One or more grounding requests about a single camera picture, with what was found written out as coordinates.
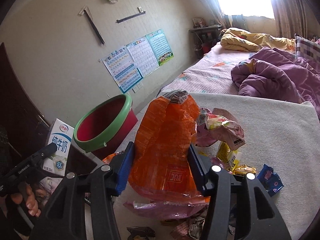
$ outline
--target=white milk carton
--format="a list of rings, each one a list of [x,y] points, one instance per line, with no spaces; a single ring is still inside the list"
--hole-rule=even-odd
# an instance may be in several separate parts
[[[71,146],[71,139],[74,128],[64,122],[56,119],[50,127],[49,136],[46,145],[55,143],[57,151],[46,158],[43,163],[43,169],[64,176],[66,171],[68,153]]]

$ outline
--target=blue snack wrapper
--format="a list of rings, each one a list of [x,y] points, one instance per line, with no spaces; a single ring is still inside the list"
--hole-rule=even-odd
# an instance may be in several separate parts
[[[263,165],[257,178],[271,197],[284,187],[279,175],[273,172],[273,168],[266,164]]]

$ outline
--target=purple blanket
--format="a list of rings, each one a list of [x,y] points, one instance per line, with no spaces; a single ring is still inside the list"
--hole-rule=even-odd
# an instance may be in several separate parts
[[[239,95],[310,101],[320,117],[320,65],[281,49],[262,48],[231,70]]]

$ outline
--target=pillow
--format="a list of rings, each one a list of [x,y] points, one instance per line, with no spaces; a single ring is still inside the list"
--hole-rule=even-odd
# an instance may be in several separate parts
[[[309,41],[297,34],[294,36],[296,38],[296,55],[306,59],[313,59],[320,63],[320,44]]]

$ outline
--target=wooden door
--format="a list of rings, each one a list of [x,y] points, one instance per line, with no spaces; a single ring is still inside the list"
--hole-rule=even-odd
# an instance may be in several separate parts
[[[4,43],[0,45],[0,124],[8,132],[14,164],[44,147],[50,127],[20,85]],[[95,166],[96,163],[71,145],[67,170],[87,174]]]

